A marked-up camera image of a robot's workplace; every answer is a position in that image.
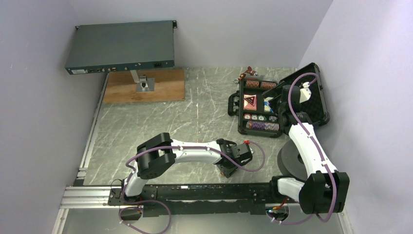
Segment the black poker set case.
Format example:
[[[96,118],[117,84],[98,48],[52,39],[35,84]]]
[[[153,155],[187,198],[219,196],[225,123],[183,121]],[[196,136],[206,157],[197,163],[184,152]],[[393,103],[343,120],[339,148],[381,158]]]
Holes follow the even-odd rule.
[[[280,126],[280,129],[278,131],[263,131],[248,129],[245,127],[247,121],[254,120],[244,119],[244,114],[264,115],[267,118],[267,121],[265,122],[271,122],[268,119],[270,116],[278,117],[278,114],[275,114],[274,112],[264,112],[264,101],[269,101],[273,97],[263,98],[262,94],[264,91],[266,91],[266,89],[263,89],[261,87],[246,87],[245,82],[247,80],[259,81],[260,83],[276,82],[269,80],[258,80],[256,77],[246,77],[240,81],[240,87],[238,91],[233,93],[228,98],[227,113],[230,116],[238,117],[238,132],[240,134],[278,138],[282,134],[288,134],[291,126],[296,125],[298,121],[301,121],[302,123],[309,123],[314,128],[316,128],[327,124],[330,120],[330,115],[327,110],[323,93],[320,69],[315,63],[310,63],[280,80],[286,83],[286,85],[283,86],[282,94],[288,94],[289,107],[294,120],[291,126],[281,126],[279,122],[280,120],[278,119],[278,122],[276,122]],[[300,88],[302,88],[302,84],[305,82],[310,82],[310,90],[312,92],[312,95],[307,102],[300,103]]]

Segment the poker chip roll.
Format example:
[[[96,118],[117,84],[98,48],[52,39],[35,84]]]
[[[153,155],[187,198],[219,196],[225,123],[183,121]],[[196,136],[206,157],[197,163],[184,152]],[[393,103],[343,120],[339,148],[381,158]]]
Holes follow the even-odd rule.
[[[276,87],[278,84],[276,82],[261,82],[260,87],[266,90]]]

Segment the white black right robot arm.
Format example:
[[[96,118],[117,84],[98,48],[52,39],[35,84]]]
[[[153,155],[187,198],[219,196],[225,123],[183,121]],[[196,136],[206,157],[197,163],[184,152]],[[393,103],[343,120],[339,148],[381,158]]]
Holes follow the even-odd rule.
[[[276,176],[268,195],[274,202],[281,202],[286,197],[294,199],[305,214],[331,215],[343,211],[350,179],[329,160],[309,115],[300,110],[301,104],[312,98],[310,86],[310,82],[302,86],[280,83],[263,93],[263,98],[271,98],[269,104],[277,113],[280,130],[297,148],[307,176],[304,182],[285,175]]]

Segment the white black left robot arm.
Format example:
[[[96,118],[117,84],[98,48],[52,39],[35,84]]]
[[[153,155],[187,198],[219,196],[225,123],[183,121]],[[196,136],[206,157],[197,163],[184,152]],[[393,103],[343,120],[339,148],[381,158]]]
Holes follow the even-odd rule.
[[[253,158],[248,143],[237,144],[223,138],[196,143],[172,139],[169,133],[160,133],[136,148],[136,154],[126,166],[131,175],[123,182],[121,199],[135,204],[146,183],[165,173],[177,163],[201,162],[224,169],[244,167]]]

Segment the blue playing card deck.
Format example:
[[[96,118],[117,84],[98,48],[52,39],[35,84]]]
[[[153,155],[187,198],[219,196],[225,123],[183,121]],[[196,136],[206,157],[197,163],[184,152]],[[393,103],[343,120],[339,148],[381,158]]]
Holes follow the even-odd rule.
[[[266,113],[273,113],[273,110],[270,106],[269,101],[264,101],[264,112]]]

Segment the blue orange chip stack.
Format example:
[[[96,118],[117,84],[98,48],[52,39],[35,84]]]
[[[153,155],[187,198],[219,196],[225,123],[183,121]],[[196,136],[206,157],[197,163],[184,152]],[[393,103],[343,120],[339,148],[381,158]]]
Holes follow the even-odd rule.
[[[278,117],[277,116],[270,116],[268,119],[271,122],[278,122]]]

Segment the green twenty chip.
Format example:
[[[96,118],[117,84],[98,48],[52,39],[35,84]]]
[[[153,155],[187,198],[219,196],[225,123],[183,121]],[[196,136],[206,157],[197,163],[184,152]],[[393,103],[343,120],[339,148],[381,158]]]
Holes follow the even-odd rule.
[[[257,115],[258,121],[267,121],[267,118],[264,115]]]

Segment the poker chips row in case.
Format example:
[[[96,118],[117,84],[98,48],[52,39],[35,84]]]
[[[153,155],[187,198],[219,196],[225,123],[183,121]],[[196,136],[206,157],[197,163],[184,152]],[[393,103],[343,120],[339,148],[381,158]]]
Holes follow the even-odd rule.
[[[259,122],[259,121],[247,121],[245,127],[248,129],[263,130],[263,131],[278,131],[280,129],[279,124],[274,122]]]

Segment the brown wooden board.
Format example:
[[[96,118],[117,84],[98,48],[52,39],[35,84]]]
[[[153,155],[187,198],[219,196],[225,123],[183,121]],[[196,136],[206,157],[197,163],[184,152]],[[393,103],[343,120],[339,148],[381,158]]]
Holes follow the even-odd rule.
[[[155,78],[154,92],[136,92],[136,83],[130,71],[111,72],[103,102],[123,104],[135,102],[180,101],[185,99],[185,72],[183,69],[152,69],[137,71],[139,75]]]

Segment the dark green rack unit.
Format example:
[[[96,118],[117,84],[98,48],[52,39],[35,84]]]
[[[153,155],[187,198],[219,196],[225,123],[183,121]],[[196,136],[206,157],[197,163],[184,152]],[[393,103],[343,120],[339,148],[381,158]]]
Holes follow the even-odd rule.
[[[77,26],[64,67],[70,75],[174,67],[177,27],[175,20]]]

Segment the black aluminium mounting rail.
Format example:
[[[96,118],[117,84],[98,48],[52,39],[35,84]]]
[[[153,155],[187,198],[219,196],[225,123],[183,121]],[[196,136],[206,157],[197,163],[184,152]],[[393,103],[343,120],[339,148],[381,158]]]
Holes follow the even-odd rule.
[[[238,184],[149,184],[140,195],[123,198],[120,187],[69,187],[61,208],[138,207],[144,217],[160,215],[197,215],[249,213],[262,215],[272,206],[299,204],[305,214],[326,214],[330,209],[333,188],[310,183],[298,198],[282,195],[277,181]]]

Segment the silver metal stand bracket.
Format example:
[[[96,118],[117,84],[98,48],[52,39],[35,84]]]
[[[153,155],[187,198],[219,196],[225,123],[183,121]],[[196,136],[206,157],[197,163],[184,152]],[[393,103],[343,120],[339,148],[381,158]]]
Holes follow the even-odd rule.
[[[130,70],[133,81],[136,83],[136,92],[154,92],[155,78],[148,78],[146,75],[139,75],[137,70]]]

